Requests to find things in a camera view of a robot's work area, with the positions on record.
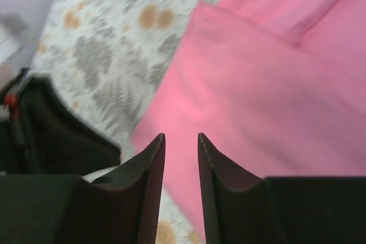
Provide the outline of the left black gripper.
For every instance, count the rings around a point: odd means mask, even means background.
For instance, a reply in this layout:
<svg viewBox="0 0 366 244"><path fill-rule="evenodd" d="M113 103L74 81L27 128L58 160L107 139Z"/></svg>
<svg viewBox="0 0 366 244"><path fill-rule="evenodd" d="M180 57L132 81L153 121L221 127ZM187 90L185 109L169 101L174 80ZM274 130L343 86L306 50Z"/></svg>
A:
<svg viewBox="0 0 366 244"><path fill-rule="evenodd" d="M24 115L19 106L24 91ZM118 166L120 148L61 102L46 77L20 69L1 87L1 170L8 174L89 174Z"/></svg>

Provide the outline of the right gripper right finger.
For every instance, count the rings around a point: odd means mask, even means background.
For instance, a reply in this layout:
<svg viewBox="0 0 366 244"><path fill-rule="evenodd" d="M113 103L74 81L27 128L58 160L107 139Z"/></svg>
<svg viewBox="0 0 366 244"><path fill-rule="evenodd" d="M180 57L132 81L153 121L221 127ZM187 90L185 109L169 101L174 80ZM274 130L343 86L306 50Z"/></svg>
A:
<svg viewBox="0 0 366 244"><path fill-rule="evenodd" d="M198 135L207 243L364 243L364 177L266 177Z"/></svg>

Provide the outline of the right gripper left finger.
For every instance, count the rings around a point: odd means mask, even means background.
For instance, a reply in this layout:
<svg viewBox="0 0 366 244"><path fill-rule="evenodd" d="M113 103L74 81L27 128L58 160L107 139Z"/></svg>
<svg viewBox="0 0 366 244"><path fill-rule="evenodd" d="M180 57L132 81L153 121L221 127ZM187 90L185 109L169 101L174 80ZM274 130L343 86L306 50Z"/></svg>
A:
<svg viewBox="0 0 366 244"><path fill-rule="evenodd" d="M77 175L1 177L2 243L155 243L165 136L92 182Z"/></svg>

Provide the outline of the pink t shirt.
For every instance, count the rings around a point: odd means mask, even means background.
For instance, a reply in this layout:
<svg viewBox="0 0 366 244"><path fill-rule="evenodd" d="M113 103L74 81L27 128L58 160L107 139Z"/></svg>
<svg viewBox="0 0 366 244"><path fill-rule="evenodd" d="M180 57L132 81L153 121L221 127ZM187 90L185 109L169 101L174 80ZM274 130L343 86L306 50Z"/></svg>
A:
<svg viewBox="0 0 366 244"><path fill-rule="evenodd" d="M204 241L198 134L256 176L365 174L365 0L199 2L132 134Z"/></svg>

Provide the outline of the floral patterned table mat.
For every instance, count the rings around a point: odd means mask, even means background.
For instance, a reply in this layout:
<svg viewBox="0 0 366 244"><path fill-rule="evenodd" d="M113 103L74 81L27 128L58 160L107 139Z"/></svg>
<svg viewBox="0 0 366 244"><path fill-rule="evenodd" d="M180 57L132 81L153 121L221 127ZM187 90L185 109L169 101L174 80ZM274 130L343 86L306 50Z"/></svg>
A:
<svg viewBox="0 0 366 244"><path fill-rule="evenodd" d="M33 68L49 73L66 103L127 161L130 136L198 1L54 0Z"/></svg>

